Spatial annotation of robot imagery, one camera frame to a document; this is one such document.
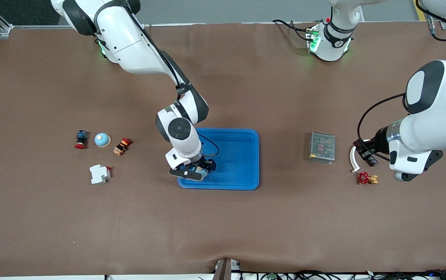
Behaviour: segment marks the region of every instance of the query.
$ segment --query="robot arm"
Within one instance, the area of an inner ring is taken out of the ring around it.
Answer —
[[[359,7],[386,0],[328,0],[332,6],[330,21],[321,21],[306,34],[308,49],[318,58],[335,61],[347,51],[351,35],[358,25],[361,13]]]
[[[176,84],[178,98],[157,113],[156,126],[173,145],[166,154],[177,177],[202,180],[215,163],[203,157],[203,148],[193,124],[206,119],[209,107],[176,62],[157,48],[134,16],[138,0],[52,0],[54,9],[77,32],[98,39],[106,57],[132,74],[168,75]]]
[[[411,181],[446,149],[446,61],[435,60],[418,69],[408,81],[404,102],[409,115],[381,128],[365,145],[390,155],[395,179]],[[366,156],[367,149],[359,141],[355,145]]]

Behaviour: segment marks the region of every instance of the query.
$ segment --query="light blue button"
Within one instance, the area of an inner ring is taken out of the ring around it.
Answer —
[[[105,147],[109,145],[110,137],[106,133],[99,133],[95,136],[95,144],[99,147]]]

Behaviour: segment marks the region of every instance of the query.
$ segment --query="table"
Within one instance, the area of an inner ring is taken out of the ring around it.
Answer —
[[[209,103],[198,126],[259,133],[249,192],[182,189],[168,174],[154,125],[175,99],[167,76],[126,73],[73,30],[12,30],[0,41],[0,276],[207,273],[223,257],[247,271],[446,269],[446,151],[410,183],[362,163],[377,186],[357,185],[348,157],[362,113],[446,59],[426,28],[360,23],[328,63],[274,24],[153,27]],[[361,133],[405,115],[385,103]],[[82,129],[111,146],[75,149]],[[309,131],[336,135],[335,163],[305,159]],[[116,156],[122,137],[134,144]],[[113,167],[109,183],[90,184],[96,164]]]

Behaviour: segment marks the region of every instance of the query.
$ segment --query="white circuit breaker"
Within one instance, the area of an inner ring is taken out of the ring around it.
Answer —
[[[90,167],[91,183],[93,185],[105,184],[107,179],[110,178],[110,167],[102,165],[94,165]]]

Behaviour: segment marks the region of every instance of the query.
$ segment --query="green led light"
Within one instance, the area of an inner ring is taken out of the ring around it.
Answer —
[[[311,42],[310,50],[315,52],[318,49],[319,43],[321,42],[321,37],[318,36]]]
[[[102,43],[100,43],[100,41],[98,41],[98,45],[100,46],[100,49],[102,50],[102,54],[107,57],[107,55],[105,55],[105,50],[103,49]]]
[[[351,39],[349,39],[349,41],[347,41],[346,43],[346,47],[344,48],[344,53],[347,51],[347,48],[349,48],[349,43],[351,42]]]

